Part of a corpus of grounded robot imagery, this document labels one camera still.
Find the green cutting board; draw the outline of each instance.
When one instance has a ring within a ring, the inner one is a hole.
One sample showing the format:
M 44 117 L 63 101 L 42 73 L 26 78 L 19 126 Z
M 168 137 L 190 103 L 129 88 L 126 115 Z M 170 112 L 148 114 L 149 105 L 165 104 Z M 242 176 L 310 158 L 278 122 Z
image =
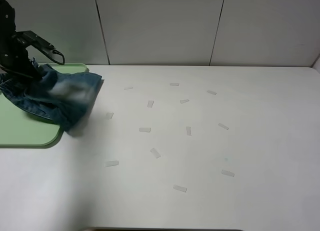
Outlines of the green cutting board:
M 87 71 L 87 66 L 81 63 L 51 66 L 63 74 Z M 14 106 L 1 92 L 0 123 L 0 148 L 51 147 L 63 132 L 59 125 Z

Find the white table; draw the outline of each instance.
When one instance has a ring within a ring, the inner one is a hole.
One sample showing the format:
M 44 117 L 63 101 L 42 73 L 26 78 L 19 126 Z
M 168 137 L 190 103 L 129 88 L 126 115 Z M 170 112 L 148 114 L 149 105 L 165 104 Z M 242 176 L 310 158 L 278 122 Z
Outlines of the white table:
M 49 149 L 0 149 L 1 231 L 319 230 L 320 74 L 314 69 L 89 69 L 105 81 L 83 136 L 64 134 Z M 119 165 L 104 167 L 105 160 Z

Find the small paper piece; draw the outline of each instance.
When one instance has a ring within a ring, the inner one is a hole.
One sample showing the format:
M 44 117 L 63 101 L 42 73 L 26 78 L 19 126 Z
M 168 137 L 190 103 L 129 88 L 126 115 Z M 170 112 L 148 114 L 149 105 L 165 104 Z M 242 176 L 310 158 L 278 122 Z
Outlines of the small paper piece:
M 189 99 L 180 100 L 180 104 L 184 104 L 186 102 L 189 102 Z
M 110 120 L 110 119 L 112 119 L 113 115 L 114 115 L 113 112 L 107 112 L 105 118 L 106 118 L 107 120 Z
M 226 171 L 226 170 L 223 170 L 222 169 L 222 172 L 221 172 L 223 175 L 227 175 L 227 176 L 230 176 L 230 177 L 234 177 L 235 174 L 233 172 L 229 172 L 229 171 Z
M 152 106 L 154 105 L 155 101 L 149 100 L 148 101 L 148 108 L 152 108 Z
M 140 128 L 140 132 L 150 133 L 151 132 L 151 128 L 150 127 L 141 127 Z
M 156 159 L 161 157 L 161 155 L 158 153 L 158 151 L 155 148 L 151 149 L 150 152 L 153 154 L 153 156 Z
M 219 123 L 218 126 L 220 126 L 221 128 L 224 128 L 224 129 L 226 129 L 226 130 L 229 129 L 227 126 L 223 125 L 222 123 Z
M 191 127 L 186 127 L 186 134 L 191 136 Z
M 106 161 L 105 163 L 104 163 L 104 166 L 105 167 L 111 167 L 111 166 L 116 166 L 116 165 L 118 165 L 119 164 L 119 161 Z
M 209 94 L 212 94 L 212 95 L 216 95 L 216 94 L 217 94 L 216 92 L 211 91 L 211 90 L 208 90 L 207 92 L 208 92 Z
M 173 189 L 181 191 L 181 192 L 184 192 L 184 193 L 187 192 L 187 188 L 186 187 L 181 187 L 181 186 L 178 186 L 178 185 L 173 185 Z

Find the blue jeans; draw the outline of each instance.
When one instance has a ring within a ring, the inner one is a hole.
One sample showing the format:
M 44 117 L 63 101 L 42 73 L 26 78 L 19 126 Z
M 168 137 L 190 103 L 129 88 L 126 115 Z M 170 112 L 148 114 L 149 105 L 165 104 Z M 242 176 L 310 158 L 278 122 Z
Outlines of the blue jeans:
M 48 119 L 69 131 L 93 104 L 101 85 L 101 76 L 90 72 L 64 74 L 49 64 L 39 66 L 42 80 L 22 83 L 8 73 L 0 74 L 0 90 L 18 108 Z

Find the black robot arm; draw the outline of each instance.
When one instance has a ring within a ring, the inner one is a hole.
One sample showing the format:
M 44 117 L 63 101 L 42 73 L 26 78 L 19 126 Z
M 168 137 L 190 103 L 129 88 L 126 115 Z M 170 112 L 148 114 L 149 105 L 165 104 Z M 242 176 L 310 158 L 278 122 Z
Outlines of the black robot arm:
M 15 9 L 6 0 L 0 0 L 0 68 L 19 78 L 41 80 L 31 64 L 26 48 L 33 46 L 54 63 L 65 64 L 64 55 L 32 31 L 16 32 Z M 53 58 L 58 55 L 62 62 Z

